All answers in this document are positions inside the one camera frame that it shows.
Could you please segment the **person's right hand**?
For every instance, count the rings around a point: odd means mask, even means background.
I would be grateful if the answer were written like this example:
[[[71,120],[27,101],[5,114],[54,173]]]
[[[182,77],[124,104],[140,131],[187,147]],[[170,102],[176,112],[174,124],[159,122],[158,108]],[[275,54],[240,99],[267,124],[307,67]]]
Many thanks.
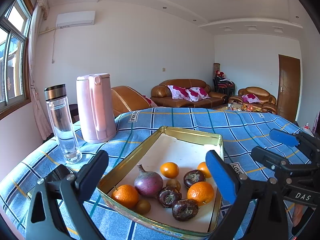
[[[292,217],[293,227],[297,226],[300,223],[301,218],[303,216],[303,210],[304,210],[304,205],[300,205],[297,203],[295,204],[293,217]]]

